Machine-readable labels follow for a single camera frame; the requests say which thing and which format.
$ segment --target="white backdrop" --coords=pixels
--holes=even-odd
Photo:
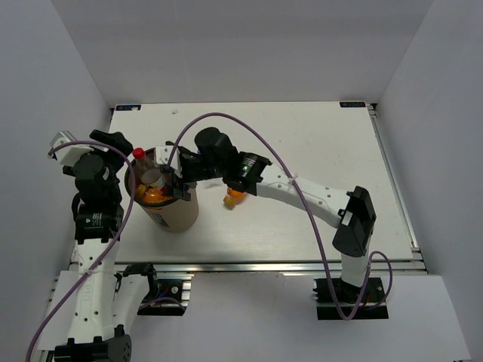
[[[87,138],[109,110],[49,0],[0,5],[1,360],[23,360],[74,246],[74,179],[47,159],[59,130]]]
[[[439,0],[380,105],[429,270],[442,275],[472,359],[483,360],[483,3]]]
[[[116,103],[378,102],[432,0],[53,0]]]

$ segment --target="white platform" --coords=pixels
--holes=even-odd
[[[110,132],[121,131],[134,147],[148,149],[174,141],[188,122],[207,112],[229,113],[248,123],[279,152],[292,173],[337,189],[352,191],[356,185],[368,189],[377,214],[371,249],[383,251],[390,259],[411,258],[411,239],[366,108],[341,109],[338,102],[146,104],[139,111],[114,112]],[[224,118],[200,122],[181,144],[195,151],[195,135],[210,126],[228,134],[238,150],[273,160],[251,133]],[[128,195],[122,190],[126,208]],[[180,234],[163,232],[136,206],[122,235],[117,261],[320,260],[306,213],[250,195],[234,210],[227,210],[225,193],[221,181],[199,183],[198,220]],[[328,258],[340,259],[331,246],[335,229],[321,220],[318,226]]]

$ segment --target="red bottle cap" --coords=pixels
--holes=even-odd
[[[137,160],[140,160],[141,158],[144,158],[146,156],[146,153],[142,148],[138,147],[137,149],[134,149],[133,156]]]

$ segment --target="label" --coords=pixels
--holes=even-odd
[[[159,215],[158,213],[152,213],[152,215],[158,221],[159,225],[164,226],[165,228],[169,228],[169,225],[166,220],[163,219],[163,216]]]
[[[121,104],[115,107],[116,111],[140,111],[140,104]]]
[[[103,179],[104,179],[104,181],[106,181],[106,180],[107,180],[107,177],[109,177],[109,168],[107,168],[107,167],[106,167],[106,172],[105,172],[105,173],[104,173],[104,175],[103,175]]]
[[[90,218],[87,218],[85,220],[85,223],[86,224],[91,224],[91,226],[102,226],[102,218],[103,218],[103,214],[102,213],[93,213],[92,214],[92,219]]]
[[[241,163],[241,177],[247,176],[247,174],[250,172],[251,168],[254,166],[255,161],[257,160],[256,157],[253,158],[245,158],[243,162]]]
[[[365,108],[365,102],[339,102],[340,108]]]

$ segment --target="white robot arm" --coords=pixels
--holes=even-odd
[[[125,155],[132,145],[120,133],[94,131],[94,140],[120,149]],[[59,133],[52,147],[75,140],[70,133]],[[195,138],[199,153],[183,147],[175,150],[174,162],[166,163],[173,146],[155,149],[155,161],[171,175],[173,197],[189,199],[184,185],[203,179],[222,177],[231,188],[263,198],[285,202],[303,209],[292,180],[267,158],[238,152],[227,135],[206,128]],[[152,265],[130,265],[120,278],[114,272],[118,243],[102,263],[89,270],[92,261],[106,249],[123,217],[117,171],[123,160],[114,152],[85,146],[70,146],[54,156],[64,165],[63,172],[75,177],[79,190],[72,211],[79,257],[79,277],[91,276],[79,287],[75,314],[67,343],[56,347],[58,361],[112,361],[131,359],[129,330],[142,301],[158,295]],[[310,210],[337,229],[333,245],[341,252],[342,282],[356,290],[362,286],[368,264],[368,245],[376,215],[367,190],[356,186],[353,192],[332,189],[297,178]]]

